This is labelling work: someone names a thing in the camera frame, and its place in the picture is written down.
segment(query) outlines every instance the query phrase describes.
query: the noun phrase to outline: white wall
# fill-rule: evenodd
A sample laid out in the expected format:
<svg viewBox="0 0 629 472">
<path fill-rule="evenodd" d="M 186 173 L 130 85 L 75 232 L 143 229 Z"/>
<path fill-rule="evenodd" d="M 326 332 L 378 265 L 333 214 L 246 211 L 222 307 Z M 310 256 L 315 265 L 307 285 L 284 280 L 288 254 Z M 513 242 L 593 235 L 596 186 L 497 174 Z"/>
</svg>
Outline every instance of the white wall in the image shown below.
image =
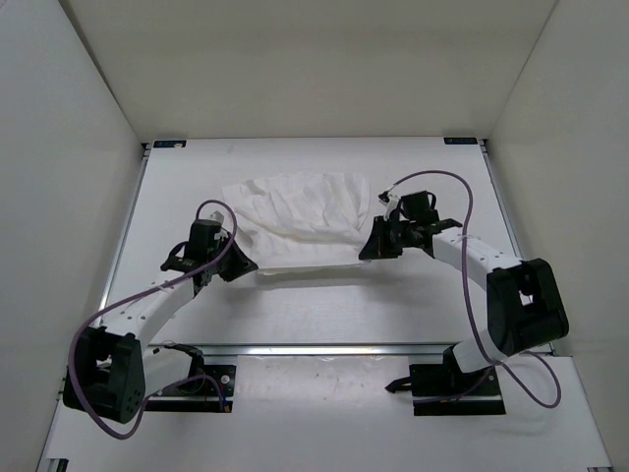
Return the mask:
<svg viewBox="0 0 629 472">
<path fill-rule="evenodd" d="M 626 0 L 562 0 L 489 140 L 526 252 L 554 267 L 563 349 L 617 470 L 629 470 L 628 25 Z"/>
<path fill-rule="evenodd" d="M 59 4 L 0 7 L 0 470 L 36 466 L 141 155 Z"/>
<path fill-rule="evenodd" d="M 554 0 L 62 0 L 143 141 L 486 137 Z"/>
</svg>

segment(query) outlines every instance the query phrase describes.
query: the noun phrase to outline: white cloth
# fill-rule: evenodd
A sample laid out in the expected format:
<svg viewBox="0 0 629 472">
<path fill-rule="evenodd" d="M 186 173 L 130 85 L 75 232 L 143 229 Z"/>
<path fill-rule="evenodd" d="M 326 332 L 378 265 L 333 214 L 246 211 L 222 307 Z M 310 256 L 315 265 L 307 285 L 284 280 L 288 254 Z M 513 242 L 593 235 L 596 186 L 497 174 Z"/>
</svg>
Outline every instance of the white cloth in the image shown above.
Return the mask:
<svg viewBox="0 0 629 472">
<path fill-rule="evenodd" d="M 281 174 L 224 187 L 261 273 L 357 266 L 370 185 L 353 173 Z"/>
</svg>

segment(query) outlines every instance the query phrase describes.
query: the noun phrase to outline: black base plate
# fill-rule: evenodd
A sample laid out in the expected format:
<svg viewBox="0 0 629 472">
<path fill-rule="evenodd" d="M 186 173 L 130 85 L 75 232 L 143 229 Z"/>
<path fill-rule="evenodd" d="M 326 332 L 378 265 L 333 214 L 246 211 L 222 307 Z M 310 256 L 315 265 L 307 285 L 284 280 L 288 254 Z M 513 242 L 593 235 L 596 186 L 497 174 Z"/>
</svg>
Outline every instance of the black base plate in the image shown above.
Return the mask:
<svg viewBox="0 0 629 472">
<path fill-rule="evenodd" d="M 236 385 L 236 366 L 204 365 L 203 371 L 214 378 L 220 385 L 224 398 L 234 396 Z M 228 383 L 222 383 L 223 376 L 229 377 Z M 227 413 L 233 408 L 233 401 L 225 400 L 227 411 L 220 411 L 216 399 L 216 389 L 210 382 L 191 383 L 185 387 L 164 388 L 160 396 L 154 396 L 146 405 L 146 411 L 177 411 L 196 413 Z"/>
<path fill-rule="evenodd" d="M 456 384 L 442 364 L 412 364 L 411 391 L 415 416 L 504 415 L 504 403 L 495 369 L 472 392 L 459 400 L 422 403 L 420 398 L 458 395 L 472 387 L 483 373 L 465 376 Z"/>
</svg>

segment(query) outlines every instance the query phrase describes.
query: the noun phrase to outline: white panel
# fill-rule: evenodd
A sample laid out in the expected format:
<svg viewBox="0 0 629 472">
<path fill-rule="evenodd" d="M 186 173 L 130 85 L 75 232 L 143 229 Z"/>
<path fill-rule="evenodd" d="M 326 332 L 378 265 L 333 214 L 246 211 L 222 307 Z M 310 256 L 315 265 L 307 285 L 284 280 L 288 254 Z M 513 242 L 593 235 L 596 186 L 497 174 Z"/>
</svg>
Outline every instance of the white panel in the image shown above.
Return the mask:
<svg viewBox="0 0 629 472">
<path fill-rule="evenodd" d="M 150 141 L 486 137 L 553 0 L 64 3 Z"/>
<path fill-rule="evenodd" d="M 624 0 L 560 2 L 490 140 L 525 252 L 554 268 L 571 322 L 564 351 L 619 470 L 629 468 L 627 25 Z"/>
<path fill-rule="evenodd" d="M 111 300 L 150 284 L 170 249 L 188 238 L 199 203 L 220 199 L 224 185 L 282 172 L 361 172 L 372 185 L 372 205 L 361 229 L 367 241 L 372 218 L 384 212 L 376 195 L 425 169 L 450 170 L 468 179 L 476 202 L 470 232 L 509 251 L 479 146 L 447 146 L 442 138 L 358 138 L 197 140 L 183 148 L 155 148 Z M 467 194 L 459 182 L 424 176 L 398 188 L 401 194 L 423 189 L 437 195 L 442 218 L 462 220 Z M 472 295 L 478 323 L 486 326 L 485 292 L 472 284 Z M 216 277 L 156 339 L 220 344 L 454 342 L 470 335 L 460 272 L 419 250 L 407 250 L 397 260 L 357 269 L 249 274 L 229 284 Z"/>
<path fill-rule="evenodd" d="M 0 469 L 34 470 L 142 150 L 54 0 L 0 10 Z"/>
<path fill-rule="evenodd" d="M 45 454 L 68 458 L 68 472 L 585 472 L 609 465 L 572 359 L 548 361 L 565 389 L 556 410 L 541 409 L 500 370 L 506 415 L 419 418 L 410 392 L 384 390 L 408 376 L 404 357 L 239 358 L 229 415 L 147 413 L 136 436 L 120 442 L 85 413 L 61 407 Z M 512 365 L 533 391 L 552 398 L 537 360 Z"/>
</svg>

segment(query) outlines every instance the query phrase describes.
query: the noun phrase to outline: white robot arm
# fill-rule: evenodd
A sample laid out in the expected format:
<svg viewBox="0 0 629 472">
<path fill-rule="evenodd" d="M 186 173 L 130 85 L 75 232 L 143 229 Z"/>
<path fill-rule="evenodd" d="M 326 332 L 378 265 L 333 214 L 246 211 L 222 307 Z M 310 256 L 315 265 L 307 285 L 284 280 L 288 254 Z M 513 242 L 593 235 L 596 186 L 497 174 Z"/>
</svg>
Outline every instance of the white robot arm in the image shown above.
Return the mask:
<svg viewBox="0 0 629 472">
<path fill-rule="evenodd" d="M 455 383 L 568 333 L 547 262 L 521 261 L 478 238 L 464 236 L 461 223 L 439 219 L 436 197 L 430 192 L 398 198 L 386 191 L 379 199 L 386 212 L 373 219 L 372 234 L 359 254 L 361 260 L 395 259 L 404 248 L 418 248 L 464 272 L 486 291 L 487 329 L 478 333 L 478 339 L 467 339 L 443 353 L 444 369 Z M 465 267 L 463 238 L 467 240 Z"/>
<path fill-rule="evenodd" d="M 202 373 L 202 353 L 195 347 L 148 346 L 214 275 L 230 282 L 257 269 L 235 242 L 227 247 L 230 234 L 222 228 L 222 220 L 218 212 L 210 219 L 197 219 L 189 240 L 173 248 L 161 266 L 162 272 L 151 283 L 151 287 L 161 287 L 158 291 L 118 307 L 104 317 L 100 327 L 88 327 L 81 334 L 73 367 L 87 402 L 98 416 L 127 423 L 147 395 Z M 208 264 L 223 251 L 225 256 L 216 265 Z M 182 273 L 191 277 L 168 284 Z M 65 383 L 63 401 L 70 408 L 84 410 L 72 382 Z"/>
</svg>

